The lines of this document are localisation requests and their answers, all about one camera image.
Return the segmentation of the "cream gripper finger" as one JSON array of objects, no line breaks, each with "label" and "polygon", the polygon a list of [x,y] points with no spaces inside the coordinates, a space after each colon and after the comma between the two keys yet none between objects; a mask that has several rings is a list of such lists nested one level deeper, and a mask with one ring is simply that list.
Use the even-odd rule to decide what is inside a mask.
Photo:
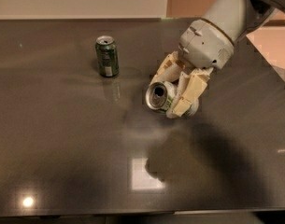
[{"label": "cream gripper finger", "polygon": [[190,79],[191,75],[188,71],[189,68],[190,65],[188,63],[183,62],[179,58],[178,52],[173,51],[164,58],[159,69],[156,71],[156,74],[152,78],[150,84],[163,81],[175,82],[179,80],[180,77]]},{"label": "cream gripper finger", "polygon": [[190,74],[180,73],[178,88],[171,106],[166,111],[169,119],[193,116],[199,107],[199,97],[205,91],[213,67],[193,69]]}]

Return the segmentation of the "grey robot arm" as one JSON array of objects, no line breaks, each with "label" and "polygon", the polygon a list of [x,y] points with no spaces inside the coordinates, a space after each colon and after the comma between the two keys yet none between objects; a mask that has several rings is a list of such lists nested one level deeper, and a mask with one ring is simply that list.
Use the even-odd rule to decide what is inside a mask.
[{"label": "grey robot arm", "polygon": [[278,10],[285,13],[285,0],[216,0],[161,63],[145,94],[148,107],[170,119],[194,115],[213,70],[223,68],[237,41]]}]

